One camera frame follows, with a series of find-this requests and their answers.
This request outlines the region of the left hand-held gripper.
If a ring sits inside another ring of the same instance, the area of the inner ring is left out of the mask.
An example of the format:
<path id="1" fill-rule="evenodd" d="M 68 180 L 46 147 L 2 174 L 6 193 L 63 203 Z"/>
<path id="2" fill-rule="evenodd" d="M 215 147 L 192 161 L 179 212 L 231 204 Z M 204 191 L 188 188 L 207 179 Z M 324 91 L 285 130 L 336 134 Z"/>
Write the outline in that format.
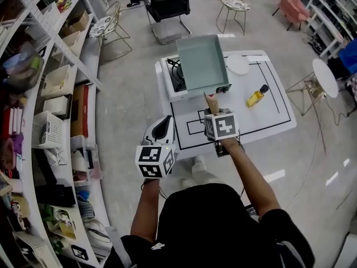
<path id="1" fill-rule="evenodd" d="M 165 143 L 169 129 L 169 143 Z M 172 115 L 162 117 L 150 125 L 144 140 L 153 145 L 140 145 L 136 148 L 135 165 L 145 179 L 165 179 L 172 171 L 178 152 L 175 142 L 175 119 Z"/>

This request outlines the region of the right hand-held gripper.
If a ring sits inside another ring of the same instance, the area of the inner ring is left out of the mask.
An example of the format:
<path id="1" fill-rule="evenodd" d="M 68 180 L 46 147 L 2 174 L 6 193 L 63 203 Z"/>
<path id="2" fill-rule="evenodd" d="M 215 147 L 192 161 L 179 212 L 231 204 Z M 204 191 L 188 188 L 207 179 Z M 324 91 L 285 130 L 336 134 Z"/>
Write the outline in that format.
<path id="1" fill-rule="evenodd" d="M 219 113 L 211 113 L 210 108 L 205 110 L 204 115 L 205 136 L 212 141 L 217 157 L 229 153 L 221 144 L 221 140 L 235 138 L 239 140 L 239 125 L 234 112 L 228 108 L 220 108 Z"/>

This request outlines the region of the square grey-green frying pan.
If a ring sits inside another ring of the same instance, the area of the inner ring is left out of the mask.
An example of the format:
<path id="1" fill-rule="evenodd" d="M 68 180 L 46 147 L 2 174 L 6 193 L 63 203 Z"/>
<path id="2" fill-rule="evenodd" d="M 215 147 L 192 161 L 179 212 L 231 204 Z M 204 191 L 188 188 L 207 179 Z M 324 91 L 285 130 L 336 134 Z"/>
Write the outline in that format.
<path id="1" fill-rule="evenodd" d="M 223 52 L 217 35 L 188 37 L 176 42 L 187 95 L 173 102 L 175 115 L 189 113 L 188 99 L 206 94 L 225 93 L 231 87 Z"/>

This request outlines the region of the person's right forearm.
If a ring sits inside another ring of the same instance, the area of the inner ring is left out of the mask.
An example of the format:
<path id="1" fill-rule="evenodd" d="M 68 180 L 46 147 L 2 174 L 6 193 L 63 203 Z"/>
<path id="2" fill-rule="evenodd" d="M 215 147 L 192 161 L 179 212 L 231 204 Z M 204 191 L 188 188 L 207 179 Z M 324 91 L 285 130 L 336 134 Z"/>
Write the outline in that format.
<path id="1" fill-rule="evenodd" d="M 273 189 L 250 160 L 238 140 L 227 138 L 220 142 L 231 156 L 247 197 L 259 217 L 262 218 L 270 210 L 280 209 Z"/>

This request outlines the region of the person's left forearm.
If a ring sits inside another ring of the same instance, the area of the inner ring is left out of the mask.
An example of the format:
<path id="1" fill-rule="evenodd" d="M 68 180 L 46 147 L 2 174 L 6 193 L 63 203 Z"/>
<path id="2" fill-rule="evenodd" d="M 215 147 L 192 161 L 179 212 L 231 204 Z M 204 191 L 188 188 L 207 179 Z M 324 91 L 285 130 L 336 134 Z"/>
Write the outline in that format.
<path id="1" fill-rule="evenodd" d="M 159 179 L 150 179 L 143 183 L 141 197 L 131 226 L 131 235 L 144 238 L 150 243 L 156 240 L 159 192 Z"/>

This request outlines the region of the white table with black lines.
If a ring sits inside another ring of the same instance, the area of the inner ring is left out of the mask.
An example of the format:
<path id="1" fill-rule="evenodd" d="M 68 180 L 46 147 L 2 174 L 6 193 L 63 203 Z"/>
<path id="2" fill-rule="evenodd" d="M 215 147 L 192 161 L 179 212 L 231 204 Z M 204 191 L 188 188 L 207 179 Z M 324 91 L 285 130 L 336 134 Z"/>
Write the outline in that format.
<path id="1" fill-rule="evenodd" d="M 295 128 L 296 118 L 291 104 L 266 52 L 244 50 L 237 51 L 237 54 L 248 57 L 249 71 L 246 75 L 228 71 L 231 87 L 228 92 L 219 93 L 217 99 L 220 108 L 228 108 L 236 114 L 241 143 L 253 142 Z M 159 61 L 155 63 L 155 70 L 163 115 L 172 115 L 175 119 L 177 159 L 214 153 L 214 144 L 204 135 L 204 110 L 207 108 L 204 96 L 188 99 L 192 110 L 175 115 L 172 111 L 173 103 L 169 101 L 163 83 Z M 269 86 L 269 91 L 257 104 L 248 108 L 246 101 L 263 84 Z"/>

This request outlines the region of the yellow oil bottle black cap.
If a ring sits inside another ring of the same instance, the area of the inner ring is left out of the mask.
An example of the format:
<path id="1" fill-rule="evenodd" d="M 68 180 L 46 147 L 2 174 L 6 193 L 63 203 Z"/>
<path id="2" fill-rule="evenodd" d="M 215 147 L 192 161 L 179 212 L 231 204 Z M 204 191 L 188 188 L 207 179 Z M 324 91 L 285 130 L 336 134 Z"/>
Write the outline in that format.
<path id="1" fill-rule="evenodd" d="M 269 91 L 269 86 L 266 84 L 263 84 L 259 90 L 255 91 L 249 97 L 249 99 L 246 101 L 246 106 L 248 108 L 250 108 L 250 107 L 254 106 L 255 104 L 257 104 L 264 97 L 264 94 L 267 91 Z"/>

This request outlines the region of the white round plate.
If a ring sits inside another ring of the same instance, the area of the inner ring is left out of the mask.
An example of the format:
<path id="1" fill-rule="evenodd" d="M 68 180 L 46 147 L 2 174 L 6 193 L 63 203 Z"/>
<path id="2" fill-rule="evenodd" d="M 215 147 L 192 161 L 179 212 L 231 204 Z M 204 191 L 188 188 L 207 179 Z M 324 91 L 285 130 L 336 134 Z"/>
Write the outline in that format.
<path id="1" fill-rule="evenodd" d="M 246 75 L 249 71 L 249 60 L 245 56 L 233 54 L 227 57 L 226 65 L 237 75 Z"/>

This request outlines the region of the clear plastic box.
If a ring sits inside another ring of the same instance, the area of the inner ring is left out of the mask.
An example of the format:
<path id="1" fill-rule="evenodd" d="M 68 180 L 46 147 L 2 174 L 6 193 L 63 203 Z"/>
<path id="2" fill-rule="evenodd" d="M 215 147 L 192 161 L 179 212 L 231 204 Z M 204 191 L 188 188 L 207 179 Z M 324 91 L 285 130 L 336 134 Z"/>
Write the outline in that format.
<path id="1" fill-rule="evenodd" d="M 98 146 L 79 135 L 70 139 L 71 167 L 76 185 L 90 183 L 103 178 Z"/>

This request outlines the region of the red brown flat box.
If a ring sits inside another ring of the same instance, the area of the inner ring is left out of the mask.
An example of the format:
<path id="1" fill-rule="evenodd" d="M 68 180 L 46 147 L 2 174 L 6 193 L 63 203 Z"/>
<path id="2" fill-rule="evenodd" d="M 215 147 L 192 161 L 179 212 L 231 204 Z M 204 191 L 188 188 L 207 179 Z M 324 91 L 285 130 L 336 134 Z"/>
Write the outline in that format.
<path id="1" fill-rule="evenodd" d="M 71 137 L 79 135 L 88 137 L 88 94 L 89 87 L 85 84 L 74 88 L 71 106 Z"/>

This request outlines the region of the curved white shelf unit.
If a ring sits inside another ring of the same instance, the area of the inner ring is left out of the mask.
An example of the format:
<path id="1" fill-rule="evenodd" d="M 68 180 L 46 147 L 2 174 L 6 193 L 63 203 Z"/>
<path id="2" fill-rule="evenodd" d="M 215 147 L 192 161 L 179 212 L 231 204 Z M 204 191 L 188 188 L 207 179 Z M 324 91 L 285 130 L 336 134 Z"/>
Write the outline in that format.
<path id="1" fill-rule="evenodd" d="M 101 180 L 76 185 L 71 167 L 70 124 L 63 120 L 62 148 L 68 154 L 66 165 L 50 166 L 44 149 L 31 147 L 33 117 L 43 112 L 45 100 L 41 97 L 45 76 L 65 65 L 70 65 L 71 94 L 74 88 L 85 84 L 88 94 L 88 137 L 95 140 L 95 102 L 96 94 L 102 88 L 97 77 L 102 43 L 90 38 L 91 27 L 101 16 L 93 7 L 93 0 L 72 0 L 71 6 L 60 13 L 57 0 L 0 0 L 0 85 L 7 77 L 2 64 L 20 51 L 20 47 L 29 42 L 39 54 L 44 49 L 44 65 L 37 84 L 22 94 L 14 94 L 5 87 L 0 90 L 0 147 L 3 148 L 3 160 L 6 171 L 15 173 L 15 178 L 7 180 L 0 175 L 2 191 L 8 194 L 14 221 L 11 242 L 17 244 L 24 253 L 25 260 L 35 268 L 43 268 L 29 245 L 13 235 L 13 232 L 26 232 L 42 239 L 50 249 L 58 265 L 66 260 L 68 267 L 83 266 L 101 268 L 107 260 L 112 243 L 107 235 L 109 226 L 104 204 Z M 66 20 L 86 10 L 89 22 L 80 32 L 80 55 L 76 56 L 64 43 L 60 35 Z M 76 204 L 63 208 L 69 211 L 75 225 L 76 240 L 58 236 L 50 232 L 45 222 L 45 208 L 48 204 L 37 201 L 35 187 L 42 185 L 70 186 L 73 189 Z M 82 218 L 79 212 L 76 193 L 80 190 L 90 192 L 89 202 L 95 212 L 95 218 Z M 84 248 L 88 261 L 74 256 L 71 245 Z"/>

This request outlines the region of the person's black shirt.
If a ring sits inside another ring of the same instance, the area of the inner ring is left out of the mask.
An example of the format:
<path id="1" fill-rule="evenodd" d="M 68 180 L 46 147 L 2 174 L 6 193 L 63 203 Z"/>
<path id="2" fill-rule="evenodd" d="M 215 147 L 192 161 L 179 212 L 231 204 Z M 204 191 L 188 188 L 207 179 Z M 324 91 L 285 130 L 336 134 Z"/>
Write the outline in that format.
<path id="1" fill-rule="evenodd" d="M 303 234 L 282 209 L 259 221 L 225 184 L 205 184 L 171 194 L 153 242 L 121 238 L 136 268 L 313 268 Z"/>

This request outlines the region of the blue grey knit cloth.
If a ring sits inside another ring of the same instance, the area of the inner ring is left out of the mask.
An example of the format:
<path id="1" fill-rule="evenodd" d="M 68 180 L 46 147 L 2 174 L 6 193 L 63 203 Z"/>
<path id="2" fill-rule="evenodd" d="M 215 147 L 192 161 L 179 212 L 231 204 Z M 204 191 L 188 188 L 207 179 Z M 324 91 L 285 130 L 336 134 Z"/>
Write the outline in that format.
<path id="1" fill-rule="evenodd" d="M 93 219 L 95 218 L 95 212 L 92 204 L 89 202 L 90 192 L 86 190 L 80 190 L 76 193 L 79 212 L 82 218 Z"/>

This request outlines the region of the white round side table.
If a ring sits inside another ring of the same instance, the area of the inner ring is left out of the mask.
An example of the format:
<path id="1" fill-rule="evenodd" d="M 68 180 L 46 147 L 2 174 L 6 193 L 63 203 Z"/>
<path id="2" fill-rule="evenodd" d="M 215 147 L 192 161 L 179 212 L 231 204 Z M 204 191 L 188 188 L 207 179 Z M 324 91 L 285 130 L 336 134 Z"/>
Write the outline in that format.
<path id="1" fill-rule="evenodd" d="M 293 102 L 300 115 L 304 116 L 312 108 L 317 113 L 315 104 L 322 97 L 336 98 L 339 89 L 328 65 L 321 59 L 313 59 L 312 72 L 289 87 L 286 93 L 301 93 L 302 108 L 299 108 L 290 96 L 288 98 Z"/>

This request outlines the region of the white lattice basket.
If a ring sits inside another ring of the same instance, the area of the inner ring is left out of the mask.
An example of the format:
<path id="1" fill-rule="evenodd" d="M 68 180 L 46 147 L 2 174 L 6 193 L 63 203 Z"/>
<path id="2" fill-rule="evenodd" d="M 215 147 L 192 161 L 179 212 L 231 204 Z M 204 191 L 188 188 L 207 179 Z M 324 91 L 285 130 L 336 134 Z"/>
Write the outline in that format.
<path id="1" fill-rule="evenodd" d="M 31 147 L 34 149 L 62 148 L 63 120 L 49 111 L 34 115 Z"/>

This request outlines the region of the white sneakers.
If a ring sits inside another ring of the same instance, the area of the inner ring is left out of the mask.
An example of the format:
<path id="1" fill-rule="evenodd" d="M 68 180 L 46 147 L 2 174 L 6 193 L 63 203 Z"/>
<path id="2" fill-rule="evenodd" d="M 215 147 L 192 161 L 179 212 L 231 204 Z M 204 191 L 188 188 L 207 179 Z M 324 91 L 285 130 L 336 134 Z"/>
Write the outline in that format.
<path id="1" fill-rule="evenodd" d="M 64 149 L 44 149 L 44 153 L 50 166 L 66 165 L 68 162 L 68 154 Z"/>

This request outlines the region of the large cream storage bin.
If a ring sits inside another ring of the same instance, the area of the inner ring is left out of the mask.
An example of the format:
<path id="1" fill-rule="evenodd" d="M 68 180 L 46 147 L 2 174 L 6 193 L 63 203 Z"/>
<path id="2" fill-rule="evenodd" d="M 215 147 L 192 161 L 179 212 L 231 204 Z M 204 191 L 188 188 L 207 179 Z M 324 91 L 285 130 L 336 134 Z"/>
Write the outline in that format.
<path id="1" fill-rule="evenodd" d="M 70 65 L 62 66 L 45 76 L 41 97 L 55 98 L 71 93 Z"/>

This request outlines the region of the black plastic basket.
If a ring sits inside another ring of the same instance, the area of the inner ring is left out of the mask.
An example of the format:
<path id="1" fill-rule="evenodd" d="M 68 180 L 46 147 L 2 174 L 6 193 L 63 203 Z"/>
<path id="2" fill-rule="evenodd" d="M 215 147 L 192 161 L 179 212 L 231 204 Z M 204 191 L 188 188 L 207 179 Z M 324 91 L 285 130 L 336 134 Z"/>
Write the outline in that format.
<path id="1" fill-rule="evenodd" d="M 70 186 L 42 185 L 35 187 L 37 201 L 41 204 L 59 207 L 73 207 L 76 204 L 73 189 Z"/>

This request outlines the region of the small cream storage bin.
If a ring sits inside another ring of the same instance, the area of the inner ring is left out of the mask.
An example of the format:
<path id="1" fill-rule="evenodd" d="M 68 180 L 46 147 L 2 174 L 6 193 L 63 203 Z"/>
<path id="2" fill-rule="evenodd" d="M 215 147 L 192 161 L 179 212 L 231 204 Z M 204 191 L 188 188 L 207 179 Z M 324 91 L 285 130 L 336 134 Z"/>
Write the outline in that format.
<path id="1" fill-rule="evenodd" d="M 80 31 L 74 32 L 63 38 L 64 43 L 66 43 L 66 45 L 76 56 L 80 55 L 79 38 Z"/>

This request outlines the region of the cardboard box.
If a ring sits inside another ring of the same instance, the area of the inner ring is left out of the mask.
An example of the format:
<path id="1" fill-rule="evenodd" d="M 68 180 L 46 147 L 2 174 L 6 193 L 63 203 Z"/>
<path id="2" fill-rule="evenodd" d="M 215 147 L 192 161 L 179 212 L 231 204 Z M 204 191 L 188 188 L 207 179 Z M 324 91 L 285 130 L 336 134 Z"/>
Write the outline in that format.
<path id="1" fill-rule="evenodd" d="M 71 19 L 66 20 L 61 28 L 60 35 L 62 37 L 69 36 L 75 32 L 81 32 L 86 29 L 89 22 L 89 15 L 86 10 L 77 13 Z"/>

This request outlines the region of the cream bin with flowers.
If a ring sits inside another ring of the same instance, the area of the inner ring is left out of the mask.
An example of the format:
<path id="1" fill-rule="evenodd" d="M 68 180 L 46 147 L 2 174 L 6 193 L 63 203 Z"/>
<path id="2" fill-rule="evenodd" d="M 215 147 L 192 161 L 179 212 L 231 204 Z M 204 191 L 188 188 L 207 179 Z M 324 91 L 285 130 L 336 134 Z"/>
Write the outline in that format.
<path id="1" fill-rule="evenodd" d="M 45 222 L 50 232 L 64 238 L 76 240 L 75 225 L 68 210 L 47 205 L 45 212 Z"/>

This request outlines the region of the white shelf unit dark items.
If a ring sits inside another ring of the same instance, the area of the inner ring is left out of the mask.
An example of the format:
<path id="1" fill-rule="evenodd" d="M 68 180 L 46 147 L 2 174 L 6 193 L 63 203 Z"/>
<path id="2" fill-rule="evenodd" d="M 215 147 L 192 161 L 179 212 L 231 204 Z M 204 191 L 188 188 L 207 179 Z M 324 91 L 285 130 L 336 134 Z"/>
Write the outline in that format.
<path id="1" fill-rule="evenodd" d="M 357 37 L 357 0 L 309 0 L 307 30 L 322 41 L 320 57 L 329 59 Z"/>

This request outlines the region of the black white framed picture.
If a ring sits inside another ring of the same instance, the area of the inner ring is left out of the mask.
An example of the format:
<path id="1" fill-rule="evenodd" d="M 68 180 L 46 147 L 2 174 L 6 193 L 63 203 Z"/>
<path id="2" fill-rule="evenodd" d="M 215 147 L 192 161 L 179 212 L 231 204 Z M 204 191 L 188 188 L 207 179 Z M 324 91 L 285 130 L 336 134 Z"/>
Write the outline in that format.
<path id="1" fill-rule="evenodd" d="M 82 260 L 88 261 L 89 257 L 84 248 L 81 248 L 76 245 L 71 245 L 72 252 L 75 257 L 80 258 Z"/>

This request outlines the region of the translucent bag of items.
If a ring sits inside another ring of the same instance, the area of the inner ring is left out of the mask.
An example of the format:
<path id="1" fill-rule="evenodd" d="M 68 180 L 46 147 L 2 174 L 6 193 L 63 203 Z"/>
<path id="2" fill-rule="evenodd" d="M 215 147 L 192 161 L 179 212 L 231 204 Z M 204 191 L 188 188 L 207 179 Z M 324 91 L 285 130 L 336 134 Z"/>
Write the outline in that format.
<path id="1" fill-rule="evenodd" d="M 7 74 L 3 78 L 4 87 L 14 94 L 22 94 L 33 88 L 44 65 L 44 51 L 43 49 L 42 54 L 39 54 L 29 42 L 25 42 L 18 54 L 2 64 Z"/>

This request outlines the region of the colourful toy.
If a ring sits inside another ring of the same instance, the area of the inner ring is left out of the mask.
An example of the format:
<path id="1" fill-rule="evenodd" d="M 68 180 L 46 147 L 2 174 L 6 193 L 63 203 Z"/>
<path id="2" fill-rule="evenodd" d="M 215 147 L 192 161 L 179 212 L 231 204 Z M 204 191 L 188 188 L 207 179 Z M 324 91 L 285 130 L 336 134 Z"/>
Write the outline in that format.
<path id="1" fill-rule="evenodd" d="M 56 6 L 60 13 L 66 11 L 72 4 L 72 0 L 57 0 Z"/>

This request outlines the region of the white perforated basket black tag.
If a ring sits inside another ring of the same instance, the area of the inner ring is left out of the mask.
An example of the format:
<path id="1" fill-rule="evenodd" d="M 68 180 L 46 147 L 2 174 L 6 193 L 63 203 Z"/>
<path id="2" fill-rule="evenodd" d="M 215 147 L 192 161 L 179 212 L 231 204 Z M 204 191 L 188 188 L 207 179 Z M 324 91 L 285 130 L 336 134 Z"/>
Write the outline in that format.
<path id="1" fill-rule="evenodd" d="M 13 232 L 13 235 L 31 247 L 35 258 L 43 268 L 61 268 L 42 239 L 26 232 Z"/>

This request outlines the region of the white box in black frame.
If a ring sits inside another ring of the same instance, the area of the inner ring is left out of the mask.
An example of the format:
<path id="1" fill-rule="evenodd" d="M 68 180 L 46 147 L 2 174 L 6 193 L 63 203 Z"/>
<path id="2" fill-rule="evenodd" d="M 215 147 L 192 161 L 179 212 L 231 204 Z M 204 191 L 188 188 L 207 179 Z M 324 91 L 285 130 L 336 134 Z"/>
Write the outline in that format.
<path id="1" fill-rule="evenodd" d="M 61 120 L 70 118 L 73 95 L 67 94 L 45 100 L 43 111 L 49 111 Z"/>

